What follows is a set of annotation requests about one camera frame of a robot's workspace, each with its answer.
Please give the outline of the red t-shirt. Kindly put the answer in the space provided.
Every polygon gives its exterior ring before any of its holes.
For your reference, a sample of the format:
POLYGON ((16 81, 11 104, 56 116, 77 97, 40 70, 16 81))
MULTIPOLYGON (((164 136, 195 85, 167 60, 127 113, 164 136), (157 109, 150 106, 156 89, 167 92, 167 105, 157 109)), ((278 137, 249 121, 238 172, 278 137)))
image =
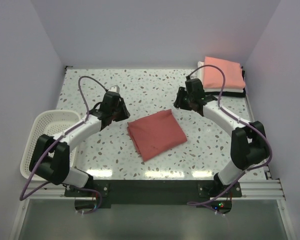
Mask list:
POLYGON ((127 131, 144 162, 187 142, 171 109, 128 122, 127 131))

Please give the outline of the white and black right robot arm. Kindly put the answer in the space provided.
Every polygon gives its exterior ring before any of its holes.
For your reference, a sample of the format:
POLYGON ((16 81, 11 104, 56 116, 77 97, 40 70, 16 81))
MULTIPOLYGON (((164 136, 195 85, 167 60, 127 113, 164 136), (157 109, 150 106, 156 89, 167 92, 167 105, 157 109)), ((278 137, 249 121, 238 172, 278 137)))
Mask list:
POLYGON ((229 136, 230 162, 213 177, 218 187, 229 186, 255 165, 271 156, 265 129, 261 122, 248 122, 223 108, 219 99, 206 95, 198 78, 187 79, 180 87, 173 106, 177 109, 194 111, 219 127, 229 136))

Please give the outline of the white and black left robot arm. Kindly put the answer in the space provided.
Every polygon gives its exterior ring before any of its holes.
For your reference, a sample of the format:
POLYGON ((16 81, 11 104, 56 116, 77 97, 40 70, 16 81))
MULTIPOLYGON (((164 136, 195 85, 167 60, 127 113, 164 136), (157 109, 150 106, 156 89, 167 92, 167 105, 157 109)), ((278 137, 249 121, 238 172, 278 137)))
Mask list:
POLYGON ((108 90, 99 108, 88 111, 83 119, 53 136, 41 135, 36 142, 29 170, 54 185, 70 185, 91 188, 93 177, 70 164, 70 153, 90 136, 102 131, 113 121, 130 117, 124 99, 116 91, 108 90))

